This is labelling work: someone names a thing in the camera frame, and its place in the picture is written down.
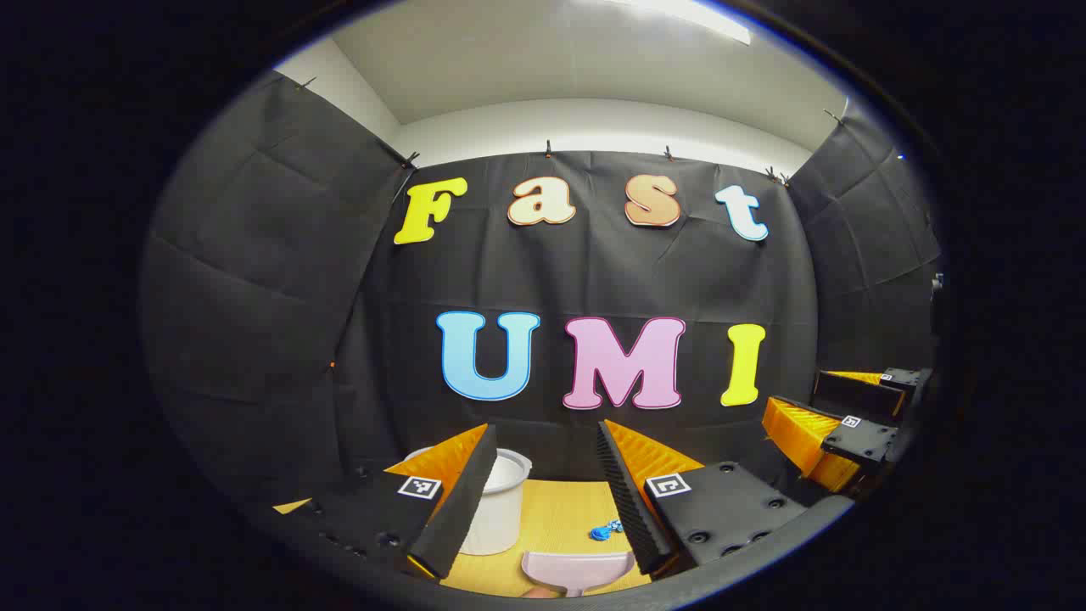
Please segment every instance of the pink dustpan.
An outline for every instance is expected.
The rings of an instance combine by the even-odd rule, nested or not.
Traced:
[[[566,588],[566,597],[618,581],[633,569],[633,552],[540,553],[526,551],[520,568],[533,582]]]

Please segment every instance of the ceiling light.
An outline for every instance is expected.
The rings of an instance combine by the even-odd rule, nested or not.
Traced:
[[[750,30],[725,17],[719,10],[696,0],[606,0],[659,11],[668,16],[707,27],[744,44],[750,44]]]

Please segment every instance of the peach letter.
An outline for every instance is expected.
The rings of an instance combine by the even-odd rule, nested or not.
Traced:
[[[667,176],[639,174],[626,183],[626,217],[634,225],[667,227],[679,219],[682,207],[671,195],[678,187]]]
[[[569,183],[554,176],[530,178],[513,187],[519,199],[509,204],[509,221],[514,225],[534,225],[546,220],[552,225],[565,222],[577,214],[569,203]]]

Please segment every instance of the white bucket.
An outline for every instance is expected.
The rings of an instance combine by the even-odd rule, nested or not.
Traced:
[[[429,449],[415,450],[404,460]],[[525,480],[528,480],[531,469],[532,461],[527,458],[513,450],[497,449],[497,460],[490,471],[460,553],[490,556],[517,545],[520,538],[520,501],[525,494]]]

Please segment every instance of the human hand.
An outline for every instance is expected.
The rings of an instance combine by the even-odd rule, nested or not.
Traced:
[[[553,590],[548,590],[543,587],[535,586],[532,589],[520,595],[520,598],[555,598]]]

